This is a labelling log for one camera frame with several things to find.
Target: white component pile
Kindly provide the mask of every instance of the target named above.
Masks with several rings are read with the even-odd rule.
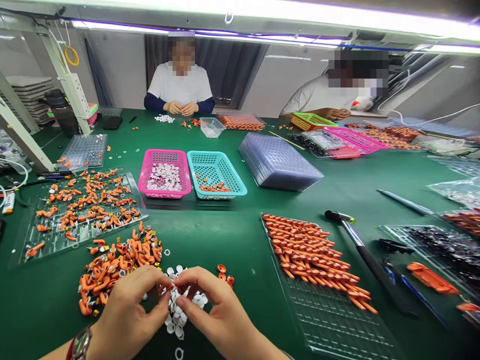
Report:
[[[158,114],[158,116],[155,116],[155,120],[161,122],[161,123],[173,123],[175,118],[174,117],[171,117],[171,116],[168,116],[168,115],[161,115],[161,114]]]
[[[179,167],[154,162],[146,188],[149,190],[182,191]]]
[[[166,270],[166,274],[170,279],[175,280],[178,275],[183,270],[186,270],[187,268],[183,269],[181,265],[176,266],[176,271],[171,267],[169,267]],[[176,337],[179,340],[183,340],[185,338],[184,334],[184,326],[187,324],[187,315],[182,311],[182,309],[177,306],[177,299],[180,296],[187,296],[190,290],[190,286],[187,288],[185,293],[182,295],[179,293],[175,285],[173,286],[173,289],[171,290],[170,293],[170,300],[168,302],[168,307],[169,307],[169,314],[168,317],[165,320],[165,326],[166,326],[166,331],[169,334],[175,333]],[[203,309],[204,306],[209,302],[207,299],[207,296],[204,293],[200,293],[200,291],[197,291],[196,294],[193,296],[192,299],[193,303],[197,305],[200,309]]]

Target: person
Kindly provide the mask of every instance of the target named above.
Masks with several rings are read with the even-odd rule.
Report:
[[[187,296],[176,300],[190,322],[200,330],[227,360],[289,360],[250,321],[239,299],[223,280],[201,267],[183,271],[173,282],[177,288],[191,286]],[[164,325],[169,312],[170,291],[146,313],[140,305],[142,296],[152,288],[169,288],[172,280],[155,266],[144,265],[119,279],[98,321],[77,336],[45,355],[42,360],[127,360],[132,359]],[[210,313],[192,302],[200,290],[212,303]]]
[[[385,51],[335,51],[328,70],[295,91],[279,118],[291,120],[293,113],[311,113],[331,121],[343,120],[350,116],[359,88],[387,76]]]
[[[191,31],[168,35],[168,62],[158,65],[143,99],[145,109],[189,117],[211,114],[215,100],[204,68],[195,64],[195,38]]]

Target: orange basket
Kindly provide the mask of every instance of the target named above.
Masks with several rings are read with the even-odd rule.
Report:
[[[308,112],[294,112],[290,122],[303,131],[317,131],[324,127],[338,127],[336,123]]]

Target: teal plastic basket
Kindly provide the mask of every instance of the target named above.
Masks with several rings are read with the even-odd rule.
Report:
[[[200,199],[227,200],[247,194],[247,188],[242,179],[223,152],[189,151],[186,153],[186,157],[193,179],[193,187]],[[198,174],[200,183],[197,182],[196,174]],[[220,182],[225,183],[224,186],[231,192],[203,191],[199,188],[199,185],[213,186]]]

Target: light fixture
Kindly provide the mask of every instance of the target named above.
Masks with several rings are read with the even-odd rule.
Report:
[[[480,47],[464,45],[421,44],[414,51],[449,54],[480,54]]]
[[[147,34],[161,34],[168,35],[168,30],[156,29],[151,27],[120,25],[104,22],[81,21],[73,20],[72,24],[75,28],[90,29],[90,30],[113,30],[126,31]],[[229,31],[214,31],[214,30],[195,30],[195,37],[197,38],[213,38],[223,40],[236,40],[253,43],[267,43],[267,44],[283,44],[295,46],[308,46],[313,48],[328,48],[336,49],[341,43],[342,39],[321,39],[310,38],[306,36],[288,36],[288,35],[248,35],[242,36],[236,32]]]
[[[289,59],[289,60],[306,60],[311,61],[312,59],[309,57],[301,57],[301,56],[285,56],[285,55],[267,55],[265,56],[267,59]]]
[[[168,35],[167,30],[160,30],[151,27],[131,26],[131,25],[118,25],[104,22],[93,21],[81,21],[73,20],[71,22],[75,28],[79,29],[91,29],[91,30],[114,30],[114,31],[126,31],[135,33],[149,33],[149,34],[164,34]]]
[[[102,3],[111,7],[122,7],[123,3],[130,4],[131,1],[103,0]],[[480,41],[480,26],[468,22],[306,1],[135,0],[135,7],[150,11],[210,14],[222,17],[231,13],[237,19],[258,18],[260,22],[280,20],[304,24],[327,24],[349,29],[381,30],[400,34]]]

